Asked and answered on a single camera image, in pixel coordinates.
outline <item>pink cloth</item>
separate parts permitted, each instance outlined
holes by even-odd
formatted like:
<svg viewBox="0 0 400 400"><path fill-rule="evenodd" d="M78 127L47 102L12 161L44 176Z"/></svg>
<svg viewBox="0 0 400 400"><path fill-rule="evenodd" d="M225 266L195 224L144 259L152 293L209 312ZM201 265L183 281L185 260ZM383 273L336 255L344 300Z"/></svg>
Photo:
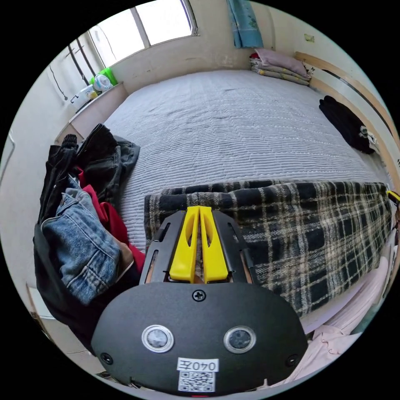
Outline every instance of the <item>pink cloth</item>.
<svg viewBox="0 0 400 400"><path fill-rule="evenodd" d="M393 246L394 238L395 231L389 236L386 248ZM308 342L307 351L292 374L275 385L269 386L268 382L265 382L258 388L259 390L293 382L327 367L360 337L361 333L355 335L350 333L361 322L368 310L381 300L388 282L390 265L385 256L386 248L380 258L379 267L365 275L366 279L357 294L333 318L314 331L312 340Z"/></svg>
<svg viewBox="0 0 400 400"><path fill-rule="evenodd" d="M260 57L262 65L287 68L304 78L309 78L309 75L301 61L289 57L288 55L277 53L274 50L255 49L255 51Z"/></svg>

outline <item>blue towel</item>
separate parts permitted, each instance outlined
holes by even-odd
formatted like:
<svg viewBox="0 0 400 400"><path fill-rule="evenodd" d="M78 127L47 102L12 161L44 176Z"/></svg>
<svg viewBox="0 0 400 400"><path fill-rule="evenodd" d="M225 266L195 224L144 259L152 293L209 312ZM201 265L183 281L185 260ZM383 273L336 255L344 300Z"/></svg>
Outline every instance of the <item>blue towel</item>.
<svg viewBox="0 0 400 400"><path fill-rule="evenodd" d="M237 49L264 47L250 1L227 0L227 3L235 47Z"/></svg>

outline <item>cable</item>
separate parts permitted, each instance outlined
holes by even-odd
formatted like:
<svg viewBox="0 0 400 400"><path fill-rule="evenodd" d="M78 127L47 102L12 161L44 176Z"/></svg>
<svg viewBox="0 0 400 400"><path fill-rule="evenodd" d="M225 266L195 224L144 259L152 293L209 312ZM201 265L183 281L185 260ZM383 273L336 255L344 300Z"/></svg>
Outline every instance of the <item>cable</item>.
<svg viewBox="0 0 400 400"><path fill-rule="evenodd" d="M108 40L107 35L105 34L105 32L103 31L103 29L101 28L100 25L96 25L96 26L103 32L103 35L105 36L105 39L107 40L107 43L108 43L108 45L109 45L109 47L110 47L110 50L111 50L112 55L114 56L115 59L117 59L116 56L115 56L115 54L114 54L114 52L113 52L113 48L111 47L111 44L110 44L110 41Z"/></svg>
<svg viewBox="0 0 400 400"><path fill-rule="evenodd" d="M76 67L76 69L78 70L78 72L79 72L81 78L84 80L84 82L86 83L86 85L89 86L89 81L86 79L85 74L82 72L82 70L81 70L81 68L80 68L80 66L79 66L79 64L78 64L78 61L76 60L76 58L75 58L75 56L74 56L74 53L73 53L72 48L71 48L71 44L68 45L68 50L70 51L72 61L74 62L75 67Z"/></svg>
<svg viewBox="0 0 400 400"><path fill-rule="evenodd" d="M82 47L82 45L80 43L79 38L76 39L76 43L78 44L79 50L82 53L82 56L83 56L83 58L84 58L84 60L85 60L85 62L87 64L87 66L89 67L90 72L93 74L93 76L96 76L96 72L94 72L92 66L90 65L90 62L89 62L88 58L86 57L85 52L83 51L83 47Z"/></svg>
<svg viewBox="0 0 400 400"><path fill-rule="evenodd" d="M61 90L60 85L58 84L57 79L55 78L54 71L53 71L53 69L51 68L51 65L50 65L50 64L49 64L49 68L50 68L51 73L53 74L53 78L54 78L54 81L55 81L55 83L56 83L56 85L57 85L57 87L58 87L58 90L59 90L59 91L61 92L61 94L64 96L64 100L67 101L67 100L68 100L68 97L67 97L67 96L65 95L65 93Z"/></svg>

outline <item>wall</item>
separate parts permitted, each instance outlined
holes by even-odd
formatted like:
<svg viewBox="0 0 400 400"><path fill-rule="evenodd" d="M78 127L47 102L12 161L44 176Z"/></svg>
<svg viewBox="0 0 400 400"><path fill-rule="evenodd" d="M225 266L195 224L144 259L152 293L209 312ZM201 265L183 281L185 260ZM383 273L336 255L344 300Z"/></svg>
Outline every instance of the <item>wall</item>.
<svg viewBox="0 0 400 400"><path fill-rule="evenodd" d="M226 0L190 0L198 36L155 45L112 66L128 93L176 76L218 69L249 69L252 49L236 49ZM268 8L252 2L264 47L271 48L272 25Z"/></svg>
<svg viewBox="0 0 400 400"><path fill-rule="evenodd" d="M276 8L269 7L269 9L275 28L275 47L277 51L290 56L293 56L298 51L313 55L337 66L362 83L386 108L383 99L370 79L336 43L298 18ZM314 42L306 41L304 34L314 36Z"/></svg>
<svg viewBox="0 0 400 400"><path fill-rule="evenodd" d="M86 39L81 38L84 50ZM51 63L57 81L71 98L85 87L71 57L63 50ZM100 70L93 55L85 52ZM91 75L80 54L76 55L88 79ZM45 176L49 147L74 115L54 83L49 68L42 72L29 90L12 123L15 149L4 171L0 186L0 237L11 278L24 303L29 307L25 283L35 285L33 264L33 228L39 213L39 197Z"/></svg>

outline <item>yellow object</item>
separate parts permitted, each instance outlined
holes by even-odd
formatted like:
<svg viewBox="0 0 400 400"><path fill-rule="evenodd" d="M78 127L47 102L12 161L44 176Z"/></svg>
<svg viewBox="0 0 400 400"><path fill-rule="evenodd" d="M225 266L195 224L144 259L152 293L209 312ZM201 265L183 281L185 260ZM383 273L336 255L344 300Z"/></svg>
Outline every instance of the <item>yellow object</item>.
<svg viewBox="0 0 400 400"><path fill-rule="evenodd" d="M228 269L211 207L188 207L170 268L170 277L194 283L200 220L205 283L226 280Z"/></svg>
<svg viewBox="0 0 400 400"><path fill-rule="evenodd" d="M399 206L400 196L396 192L393 192L393 190L388 190L386 194L391 201L393 201L397 206Z"/></svg>
<svg viewBox="0 0 400 400"><path fill-rule="evenodd" d="M185 220L183 221L175 255L170 268L170 277L173 280L194 282L197 235L199 228L199 206L188 207Z"/></svg>
<svg viewBox="0 0 400 400"><path fill-rule="evenodd" d="M204 282L225 280L228 277L228 269L211 207L200 207L200 226Z"/></svg>

